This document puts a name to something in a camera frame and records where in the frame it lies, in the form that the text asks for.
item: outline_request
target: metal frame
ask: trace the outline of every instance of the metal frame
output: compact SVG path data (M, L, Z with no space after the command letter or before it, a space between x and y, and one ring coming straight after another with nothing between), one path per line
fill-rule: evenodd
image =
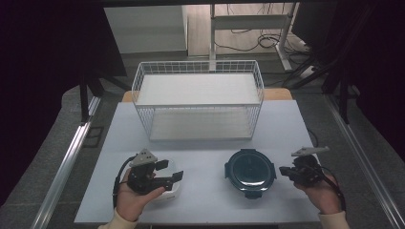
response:
M33 228L47 228L48 223L52 217L54 208L59 201L60 195L62 194L65 184L68 181L69 174L75 165L75 159L77 158L78 152L80 151L81 145L83 144L86 134L89 132L90 126L92 125L92 119L96 113L100 98L93 97L89 105L89 118L86 123L79 126L75 133L74 139L66 152L65 157L57 171L50 189L39 208L38 213L32 223L31 229Z
M276 45L276 51L281 59L284 70L292 72L288 58L284 51L289 27L295 11L296 3L292 3L288 14L273 15L241 15L241 16L216 16L215 5L211 5L211 35L209 45L209 59L216 60L215 31L220 30L261 30L261 29L280 29L282 34L280 41Z

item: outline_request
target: finger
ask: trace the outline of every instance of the finger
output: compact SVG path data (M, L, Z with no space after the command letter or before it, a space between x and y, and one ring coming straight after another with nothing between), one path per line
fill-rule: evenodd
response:
M130 173L131 173L131 169L127 169L121 182L128 181L128 176L129 176Z
M164 193L164 191L165 191L164 187L160 187L143 196L142 197L142 200L144 201L143 204L146 205L146 203L148 203L152 199L160 197Z

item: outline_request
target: round lid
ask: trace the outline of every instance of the round lid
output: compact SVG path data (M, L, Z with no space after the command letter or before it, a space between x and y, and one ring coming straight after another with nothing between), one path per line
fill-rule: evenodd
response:
M245 192L247 198L260 198L276 178L274 164L260 152L242 149L225 164L225 177Z

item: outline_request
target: white wire basket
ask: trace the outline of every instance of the white wire basket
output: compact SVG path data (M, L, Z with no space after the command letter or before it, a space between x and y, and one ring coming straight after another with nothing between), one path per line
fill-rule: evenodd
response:
M263 96L253 60L142 62L132 87L150 140L251 139Z

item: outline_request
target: table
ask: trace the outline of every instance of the table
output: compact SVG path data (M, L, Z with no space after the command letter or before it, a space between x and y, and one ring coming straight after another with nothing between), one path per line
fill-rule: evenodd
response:
M271 224L317 221L318 210L278 171L290 166L290 153L312 146L295 100L287 90L266 90L252 140L151 142L142 129L131 96L118 104L92 179L77 212L76 223L105 223L113 214L112 185L123 161L149 149L159 159L171 159L184 170L179 196L151 203L140 223L184 224ZM247 199L224 178L224 164L243 148L265 154L277 167L277 179L262 198Z

